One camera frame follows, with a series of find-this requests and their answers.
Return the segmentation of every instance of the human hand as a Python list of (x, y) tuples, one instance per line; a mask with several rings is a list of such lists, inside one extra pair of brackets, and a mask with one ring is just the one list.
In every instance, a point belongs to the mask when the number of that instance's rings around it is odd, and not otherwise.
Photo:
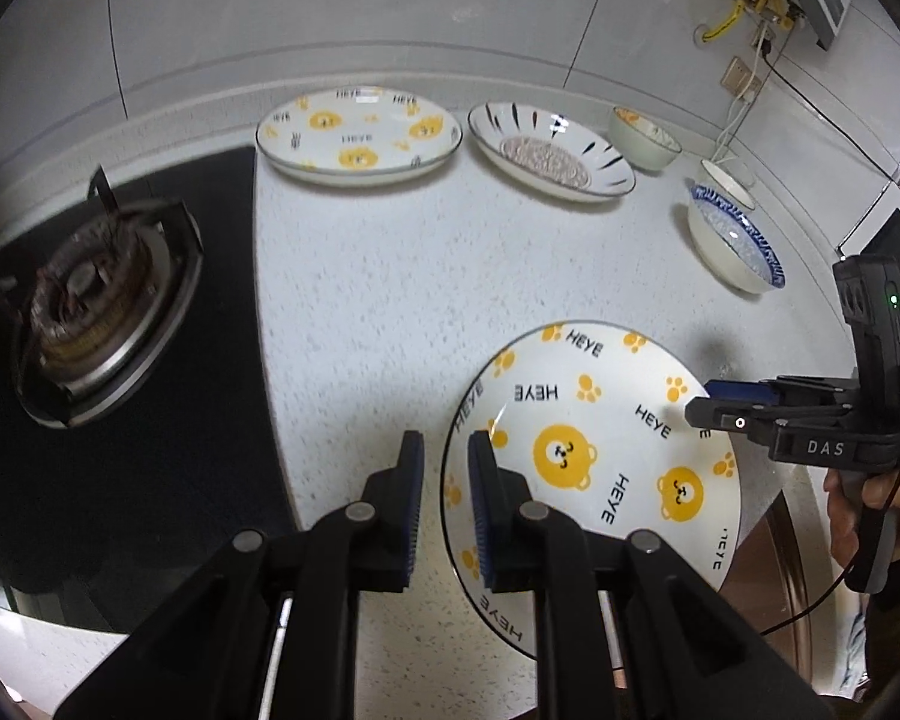
[[(866, 480), (862, 495), (864, 504), (871, 509), (883, 508), (884, 502), (896, 483), (898, 474), (899, 471), (892, 471)], [(828, 493), (826, 513), (830, 517), (830, 553), (833, 559), (840, 563), (842, 568), (845, 568), (860, 545), (856, 532), (857, 514), (853, 505), (844, 495), (840, 484), (840, 473), (837, 469), (830, 469), (826, 472), (823, 489)], [(900, 509), (900, 489), (893, 497), (893, 505)], [(900, 532), (896, 537), (891, 560), (900, 560)]]

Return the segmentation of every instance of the burner ring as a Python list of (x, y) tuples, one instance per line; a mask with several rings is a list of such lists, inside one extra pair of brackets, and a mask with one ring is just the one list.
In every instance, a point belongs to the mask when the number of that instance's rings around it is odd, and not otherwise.
[(79, 360), (105, 343), (133, 307), (151, 269), (132, 224), (94, 220), (39, 271), (31, 328), (44, 355)]

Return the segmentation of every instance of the plate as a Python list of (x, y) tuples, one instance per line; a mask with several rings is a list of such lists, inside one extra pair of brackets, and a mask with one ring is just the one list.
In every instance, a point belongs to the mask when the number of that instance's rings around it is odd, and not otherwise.
[(372, 186), (423, 175), (463, 141), (437, 103), (373, 86), (331, 89), (281, 105), (257, 127), (276, 170), (331, 186)]
[(607, 140), (561, 114), (518, 103), (484, 103), (466, 118), (481, 150), (533, 189), (576, 202), (605, 202), (636, 177)]
[(500, 637), (535, 656), (533, 599), (484, 588), (466, 442), (490, 430), (498, 464), (533, 498), (586, 530), (656, 531), (719, 589), (740, 527), (740, 481), (726, 433), (690, 427), (703, 385), (662, 346), (623, 327), (562, 322), (502, 349), (463, 397), (443, 452), (440, 514), (464, 591)]

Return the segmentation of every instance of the white speckled countertop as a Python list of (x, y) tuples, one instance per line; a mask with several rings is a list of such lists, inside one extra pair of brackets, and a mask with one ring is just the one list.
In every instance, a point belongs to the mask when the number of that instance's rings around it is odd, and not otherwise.
[[(454, 410), (488, 357), (530, 328), (602, 319), (662, 343), (698, 378), (847, 374), (852, 349), (802, 259), (751, 215), (787, 286), (752, 298), (696, 257), (685, 221), (689, 154), (605, 207), (511, 183), (465, 143), (444, 169), (342, 194), (257, 172), (257, 263), (271, 411), (300, 524), (360, 495), (423, 432), (418, 561), (402, 596), (362, 600), (360, 717), (501, 720), (535, 704), (535, 669), (482, 623), (439, 524), (439, 466)], [(788, 469), (738, 445), (741, 535)]]

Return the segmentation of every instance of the wall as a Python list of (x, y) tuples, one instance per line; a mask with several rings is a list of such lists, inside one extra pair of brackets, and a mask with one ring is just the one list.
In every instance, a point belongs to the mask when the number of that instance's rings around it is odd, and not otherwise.
[[(706, 49), (692, 33), (729, 8), (730, 0), (16, 0), (0, 22), (0, 194), (128, 118), (236, 87), (346, 71), (563, 87), (714, 137), (730, 104), (718, 81), (733, 55), (752, 61), (754, 23)], [(829, 53), (809, 30), (794, 34), (778, 69), (893, 168), (900, 36), (875, 0), (855, 0)], [(882, 184), (773, 80), (738, 139), (824, 249)], [(2, 211), (10, 223), (18, 209)]]

